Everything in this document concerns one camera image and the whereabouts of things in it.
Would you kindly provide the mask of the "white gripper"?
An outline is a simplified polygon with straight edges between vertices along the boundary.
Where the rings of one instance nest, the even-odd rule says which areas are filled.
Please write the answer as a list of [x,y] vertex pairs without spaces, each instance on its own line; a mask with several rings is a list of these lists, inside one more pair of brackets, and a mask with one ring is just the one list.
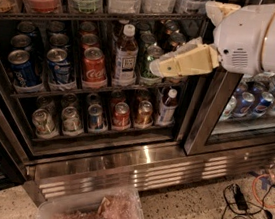
[[275,15],[275,4],[250,4],[241,8],[212,0],[206,3],[205,9],[207,17],[217,26],[214,30],[217,49],[204,44],[201,38],[192,39],[176,51],[152,61],[151,73],[162,78],[204,75],[219,67],[219,62],[232,73],[255,75],[261,72],[261,50]]

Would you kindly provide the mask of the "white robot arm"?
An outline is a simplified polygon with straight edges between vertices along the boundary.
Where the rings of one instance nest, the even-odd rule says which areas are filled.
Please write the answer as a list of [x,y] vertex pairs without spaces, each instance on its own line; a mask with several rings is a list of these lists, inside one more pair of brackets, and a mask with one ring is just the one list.
[[152,74],[204,75],[220,66],[239,74],[275,73],[275,4],[241,7],[209,1],[205,9],[215,26],[213,43],[192,39],[149,64]]

